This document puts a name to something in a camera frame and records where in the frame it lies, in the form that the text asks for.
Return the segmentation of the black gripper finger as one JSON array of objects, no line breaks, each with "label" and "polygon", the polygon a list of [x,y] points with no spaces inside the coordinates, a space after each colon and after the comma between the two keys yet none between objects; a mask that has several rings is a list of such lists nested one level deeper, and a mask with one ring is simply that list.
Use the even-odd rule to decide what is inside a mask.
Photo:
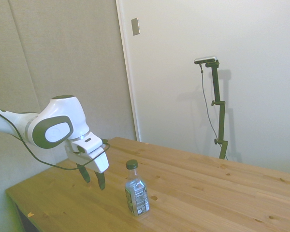
[{"label": "black gripper finger", "polygon": [[96,175],[97,180],[98,180],[99,188],[101,190],[104,190],[105,189],[105,175],[104,175],[104,173],[95,172],[95,175]]},{"label": "black gripper finger", "polygon": [[86,183],[90,182],[90,175],[88,173],[88,171],[86,170],[86,167],[80,164],[77,164],[77,168],[80,172],[80,174],[82,175],[83,179],[85,180]]}]

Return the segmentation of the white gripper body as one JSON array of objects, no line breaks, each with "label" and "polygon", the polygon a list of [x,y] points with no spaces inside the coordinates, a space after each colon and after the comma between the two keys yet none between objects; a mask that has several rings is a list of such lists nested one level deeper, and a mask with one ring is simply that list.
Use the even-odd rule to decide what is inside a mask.
[{"label": "white gripper body", "polygon": [[65,145],[64,147],[68,158],[79,165],[86,164],[86,167],[98,173],[103,173],[109,167],[109,162],[106,153],[102,147],[98,147],[96,150],[94,150],[89,154],[81,152],[75,153],[67,145]]}]

